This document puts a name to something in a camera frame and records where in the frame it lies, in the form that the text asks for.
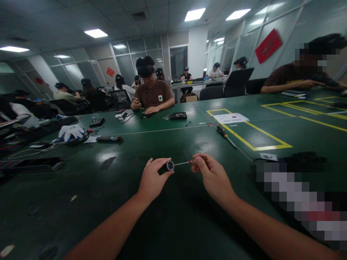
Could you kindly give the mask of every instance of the white glove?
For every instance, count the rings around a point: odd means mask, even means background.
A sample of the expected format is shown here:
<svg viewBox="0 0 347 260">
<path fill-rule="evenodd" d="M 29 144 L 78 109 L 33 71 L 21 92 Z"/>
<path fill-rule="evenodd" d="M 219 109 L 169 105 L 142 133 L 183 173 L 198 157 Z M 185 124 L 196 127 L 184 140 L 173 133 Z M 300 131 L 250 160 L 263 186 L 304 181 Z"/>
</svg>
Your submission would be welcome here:
<svg viewBox="0 0 347 260">
<path fill-rule="evenodd" d="M 84 135 L 84 130 L 79 125 L 62 126 L 58 138 L 64 136 L 64 142 L 68 143 L 71 140 L 72 135 L 75 139 L 82 138 Z"/>
</svg>

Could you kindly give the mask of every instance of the black electronic device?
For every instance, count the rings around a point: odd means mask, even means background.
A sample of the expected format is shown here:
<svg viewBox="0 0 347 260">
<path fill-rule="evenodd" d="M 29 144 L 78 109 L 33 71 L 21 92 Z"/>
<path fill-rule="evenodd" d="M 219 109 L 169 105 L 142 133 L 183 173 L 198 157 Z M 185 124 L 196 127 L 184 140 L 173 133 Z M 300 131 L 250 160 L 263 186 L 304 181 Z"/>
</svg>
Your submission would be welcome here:
<svg viewBox="0 0 347 260">
<path fill-rule="evenodd" d="M 120 136 L 115 136 L 115 137 L 113 137 L 113 136 L 111 136 L 111 137 L 103 137 L 103 136 L 101 136 L 101 137 L 97 137 L 97 141 L 98 142 L 120 142 L 122 140 L 123 140 L 123 138 L 120 137 Z"/>
<path fill-rule="evenodd" d="M 171 120 L 176 120 L 176 119 L 187 119 L 187 113 L 186 112 L 177 112 L 177 113 L 172 113 L 170 115 Z"/>
<path fill-rule="evenodd" d="M 149 117 L 151 117 L 152 116 L 152 114 L 142 114 L 141 115 L 141 118 L 149 118 Z"/>
<path fill-rule="evenodd" d="M 93 127 L 96 127 L 96 126 L 102 126 L 104 123 L 105 123 L 105 119 L 104 118 L 94 119 L 89 124 L 89 127 L 93 128 Z"/>
</svg>

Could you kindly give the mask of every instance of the dark hair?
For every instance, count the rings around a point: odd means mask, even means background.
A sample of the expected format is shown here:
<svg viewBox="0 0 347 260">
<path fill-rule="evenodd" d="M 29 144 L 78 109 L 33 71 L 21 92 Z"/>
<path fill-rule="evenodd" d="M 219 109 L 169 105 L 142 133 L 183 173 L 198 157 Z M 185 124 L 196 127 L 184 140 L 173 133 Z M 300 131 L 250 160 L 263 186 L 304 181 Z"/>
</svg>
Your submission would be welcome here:
<svg viewBox="0 0 347 260">
<path fill-rule="evenodd" d="M 234 65 L 240 64 L 243 69 L 246 69 L 247 68 L 246 67 L 247 62 L 248 62 L 248 60 L 246 57 L 241 57 L 234 62 Z"/>
<path fill-rule="evenodd" d="M 119 88 L 120 90 L 123 89 L 123 84 L 124 84 L 124 78 L 117 74 L 116 75 L 116 87 Z"/>
<path fill-rule="evenodd" d="M 3 112 L 9 119 L 14 120 L 17 114 L 12 110 L 10 103 L 0 96 L 0 111 Z"/>
</svg>

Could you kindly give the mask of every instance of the cap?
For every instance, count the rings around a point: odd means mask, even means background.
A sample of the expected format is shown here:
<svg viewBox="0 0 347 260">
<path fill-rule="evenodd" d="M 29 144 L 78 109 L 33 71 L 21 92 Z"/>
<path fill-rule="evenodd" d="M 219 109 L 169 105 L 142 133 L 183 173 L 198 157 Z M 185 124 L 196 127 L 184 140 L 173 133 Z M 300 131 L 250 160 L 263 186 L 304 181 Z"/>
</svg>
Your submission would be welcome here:
<svg viewBox="0 0 347 260">
<path fill-rule="evenodd" d="M 89 82 L 90 82 L 90 79 L 86 79 L 86 78 L 81 79 L 81 84 L 83 86 L 87 85 Z"/>
<path fill-rule="evenodd" d="M 16 96 L 29 96 L 30 93 L 26 92 L 24 90 L 15 90 L 14 93 L 16 94 Z"/>
<path fill-rule="evenodd" d="M 55 87 L 56 87 L 57 89 L 62 89 L 63 87 L 69 88 L 67 85 L 65 85 L 65 84 L 62 83 L 62 82 L 56 83 L 56 84 L 55 84 Z"/>
</svg>

